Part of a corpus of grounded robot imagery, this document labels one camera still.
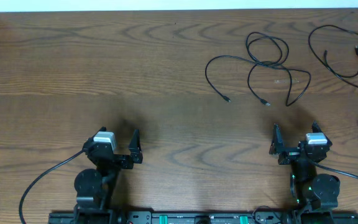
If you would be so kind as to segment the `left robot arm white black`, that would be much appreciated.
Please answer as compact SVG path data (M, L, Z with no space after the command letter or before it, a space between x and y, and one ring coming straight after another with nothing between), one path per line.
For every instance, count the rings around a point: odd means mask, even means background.
M143 161L139 130L132 135L129 154L116 154L116 147L114 133L105 127L84 143L83 151L96 167L81 171L75 178L72 223L127 223L125 212L111 208L110 204L120 171Z

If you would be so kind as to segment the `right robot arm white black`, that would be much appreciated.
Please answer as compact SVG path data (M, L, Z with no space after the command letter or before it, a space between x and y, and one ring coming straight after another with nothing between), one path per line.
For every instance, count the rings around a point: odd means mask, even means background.
M333 209L338 206L340 180L335 175L318 174L316 167L327 156L332 142L317 123L296 147L284 144L279 125L273 126L270 155L278 164L291 166L290 190L298 207L282 216L284 223L334 223Z

